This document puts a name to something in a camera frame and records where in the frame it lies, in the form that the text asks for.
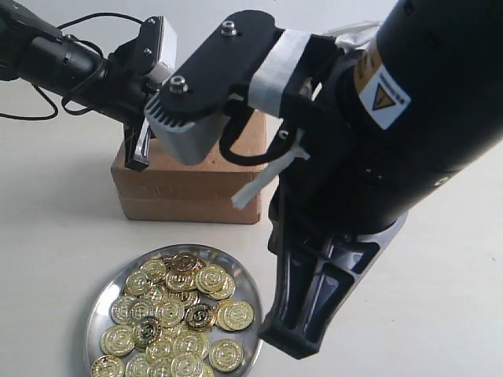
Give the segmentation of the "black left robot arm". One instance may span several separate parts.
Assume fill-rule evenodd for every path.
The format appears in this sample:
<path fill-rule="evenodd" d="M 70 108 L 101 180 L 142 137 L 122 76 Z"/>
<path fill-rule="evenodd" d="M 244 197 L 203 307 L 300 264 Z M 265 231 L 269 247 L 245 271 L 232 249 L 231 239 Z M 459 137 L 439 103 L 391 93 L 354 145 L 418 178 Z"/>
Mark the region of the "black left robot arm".
<path fill-rule="evenodd" d="M 177 35 L 163 16 L 141 21 L 138 35 L 109 55 L 63 33 L 16 1 L 1 3 L 1 80 L 23 79 L 61 98 L 69 115 L 97 112 L 123 124 L 126 168 L 149 166 L 148 100 L 173 72 Z"/>

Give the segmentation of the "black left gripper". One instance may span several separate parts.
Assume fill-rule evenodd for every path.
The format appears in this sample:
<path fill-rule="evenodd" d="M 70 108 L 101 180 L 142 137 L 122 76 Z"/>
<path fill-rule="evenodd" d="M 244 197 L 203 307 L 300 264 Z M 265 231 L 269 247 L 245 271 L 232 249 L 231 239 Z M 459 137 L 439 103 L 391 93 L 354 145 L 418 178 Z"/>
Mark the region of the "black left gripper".
<path fill-rule="evenodd" d="M 134 171 L 149 167 L 151 129 L 142 118 L 152 80 L 137 75 L 130 66 L 135 38 L 108 55 L 108 65 L 101 91 L 97 95 L 97 112 L 124 124 L 124 166 Z"/>

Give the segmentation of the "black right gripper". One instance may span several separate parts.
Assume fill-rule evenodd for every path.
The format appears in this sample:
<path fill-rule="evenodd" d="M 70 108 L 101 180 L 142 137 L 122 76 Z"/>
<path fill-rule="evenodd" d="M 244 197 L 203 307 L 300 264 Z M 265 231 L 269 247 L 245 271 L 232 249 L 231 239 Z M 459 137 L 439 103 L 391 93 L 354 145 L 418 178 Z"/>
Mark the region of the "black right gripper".
<path fill-rule="evenodd" d="M 282 129 L 309 157 L 280 176 L 272 253 L 333 232 L 376 233 L 406 212 L 407 53 L 401 35 L 374 36 L 348 53 L 323 38 L 309 44 L 281 99 Z"/>

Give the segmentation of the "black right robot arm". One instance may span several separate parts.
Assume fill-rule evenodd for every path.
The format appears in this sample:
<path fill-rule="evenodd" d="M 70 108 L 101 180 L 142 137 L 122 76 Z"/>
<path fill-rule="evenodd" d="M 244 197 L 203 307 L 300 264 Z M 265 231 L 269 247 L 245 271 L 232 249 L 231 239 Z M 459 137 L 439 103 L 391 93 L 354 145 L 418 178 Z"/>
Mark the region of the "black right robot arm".
<path fill-rule="evenodd" d="M 286 117 L 307 157 L 280 174 L 270 203 L 264 342 L 295 359 L 317 353 L 408 212 L 502 139 L 501 48 L 499 1 L 400 1 Z"/>

